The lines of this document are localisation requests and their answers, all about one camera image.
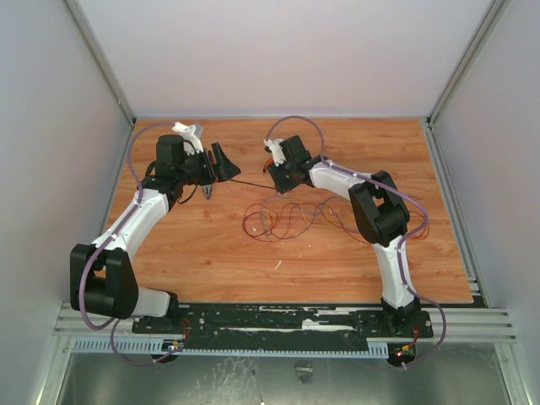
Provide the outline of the black zip tie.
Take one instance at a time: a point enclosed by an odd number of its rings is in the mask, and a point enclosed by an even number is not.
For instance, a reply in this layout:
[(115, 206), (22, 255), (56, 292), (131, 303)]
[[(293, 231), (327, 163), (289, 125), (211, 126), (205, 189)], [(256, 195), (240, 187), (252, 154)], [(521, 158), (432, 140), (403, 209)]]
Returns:
[(261, 188), (261, 189), (265, 189), (265, 190), (275, 191), (275, 188), (273, 186), (265, 186), (265, 185), (261, 185), (261, 184), (257, 184), (257, 183), (253, 183), (253, 182), (249, 182), (249, 181), (239, 181), (239, 180), (232, 179), (232, 180), (230, 180), (230, 182), (234, 182), (236, 184), (241, 184), (241, 185), (244, 185), (244, 186), (252, 186), (252, 187)]

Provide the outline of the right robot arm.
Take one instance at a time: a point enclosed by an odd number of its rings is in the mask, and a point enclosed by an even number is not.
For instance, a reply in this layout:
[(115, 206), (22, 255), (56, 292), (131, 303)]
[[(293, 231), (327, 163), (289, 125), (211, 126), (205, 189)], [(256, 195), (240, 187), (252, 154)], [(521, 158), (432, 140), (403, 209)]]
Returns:
[(268, 139), (264, 145), (272, 155), (267, 171), (278, 192), (307, 185), (350, 201), (358, 231), (372, 245), (381, 272), (383, 326), (391, 335), (402, 336), (413, 326), (421, 304), (412, 293), (403, 242), (410, 212), (392, 177), (385, 171), (374, 175), (354, 172), (329, 159), (313, 157), (298, 136)]

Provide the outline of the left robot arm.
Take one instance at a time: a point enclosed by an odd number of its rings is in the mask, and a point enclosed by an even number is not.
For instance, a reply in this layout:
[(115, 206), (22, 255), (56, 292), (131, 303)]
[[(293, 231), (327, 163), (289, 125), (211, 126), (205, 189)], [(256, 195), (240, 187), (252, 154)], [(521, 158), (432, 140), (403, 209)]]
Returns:
[(132, 259), (152, 228), (181, 198), (185, 186), (210, 186), (240, 173), (218, 143), (207, 151), (193, 135), (159, 137), (156, 159), (125, 211), (91, 244), (72, 249), (72, 308), (83, 316), (112, 319), (151, 316), (161, 332), (175, 331), (181, 323), (181, 312), (172, 306), (175, 295), (138, 286)]

